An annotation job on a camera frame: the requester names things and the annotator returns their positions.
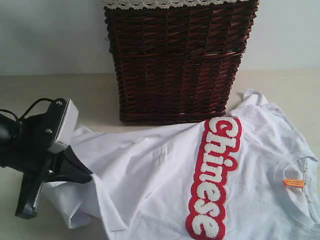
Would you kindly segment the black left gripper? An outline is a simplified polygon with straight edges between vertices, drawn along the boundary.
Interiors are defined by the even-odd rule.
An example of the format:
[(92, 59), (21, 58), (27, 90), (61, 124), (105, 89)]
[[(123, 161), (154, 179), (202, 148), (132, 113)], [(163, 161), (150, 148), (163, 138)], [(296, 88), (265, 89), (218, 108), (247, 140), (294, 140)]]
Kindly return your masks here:
[(69, 145), (59, 153), (48, 151), (52, 134), (46, 132), (48, 114), (42, 113), (19, 119), (0, 115), (0, 166), (23, 172), (15, 216), (29, 220), (37, 216), (37, 207), (46, 173), (36, 173), (47, 161), (47, 155), (55, 155), (51, 166), (51, 182), (86, 184), (92, 180), (89, 170)]

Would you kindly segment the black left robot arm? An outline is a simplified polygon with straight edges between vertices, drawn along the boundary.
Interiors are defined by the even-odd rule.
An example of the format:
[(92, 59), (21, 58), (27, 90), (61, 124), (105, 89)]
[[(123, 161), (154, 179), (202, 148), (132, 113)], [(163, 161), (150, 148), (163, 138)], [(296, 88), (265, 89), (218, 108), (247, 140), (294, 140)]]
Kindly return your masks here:
[(62, 131), (63, 115), (47, 111), (19, 120), (0, 111), (0, 166), (23, 174), (15, 216), (32, 219), (43, 184), (73, 182), (86, 184), (92, 172), (78, 159), (71, 146), (55, 150)]

